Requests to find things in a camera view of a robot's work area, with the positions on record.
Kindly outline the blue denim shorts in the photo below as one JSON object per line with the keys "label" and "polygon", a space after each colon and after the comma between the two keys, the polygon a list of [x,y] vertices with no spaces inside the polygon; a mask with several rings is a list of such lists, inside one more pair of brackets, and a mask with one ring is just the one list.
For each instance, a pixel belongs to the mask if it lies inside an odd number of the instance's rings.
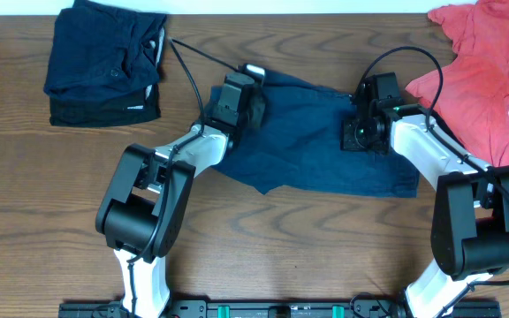
{"label": "blue denim shorts", "polygon": [[266,194],[280,186],[370,197],[413,198],[418,170],[402,155],[349,152],[340,147],[342,121],[356,108],[348,93],[268,71],[259,129],[215,169]]}

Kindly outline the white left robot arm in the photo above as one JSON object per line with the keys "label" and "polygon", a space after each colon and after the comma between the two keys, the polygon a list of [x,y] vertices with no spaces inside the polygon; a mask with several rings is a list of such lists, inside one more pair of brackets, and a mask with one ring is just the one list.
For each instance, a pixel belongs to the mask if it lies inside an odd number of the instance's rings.
{"label": "white left robot arm", "polygon": [[262,123],[266,102],[258,85],[222,87],[189,132],[156,148],[128,146],[95,218],[122,270],[124,317],[159,317],[171,292],[166,256],[179,234],[194,179],[221,163],[245,130]]}

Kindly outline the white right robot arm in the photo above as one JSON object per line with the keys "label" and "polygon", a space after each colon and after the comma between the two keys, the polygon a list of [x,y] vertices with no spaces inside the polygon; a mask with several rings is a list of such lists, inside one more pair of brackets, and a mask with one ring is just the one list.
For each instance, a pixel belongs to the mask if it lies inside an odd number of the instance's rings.
{"label": "white right robot arm", "polygon": [[509,166],[471,155],[419,104],[371,107],[341,125],[348,151],[404,156],[436,191],[433,261],[384,308],[383,317],[478,317],[496,312],[463,298],[478,286],[509,285]]}

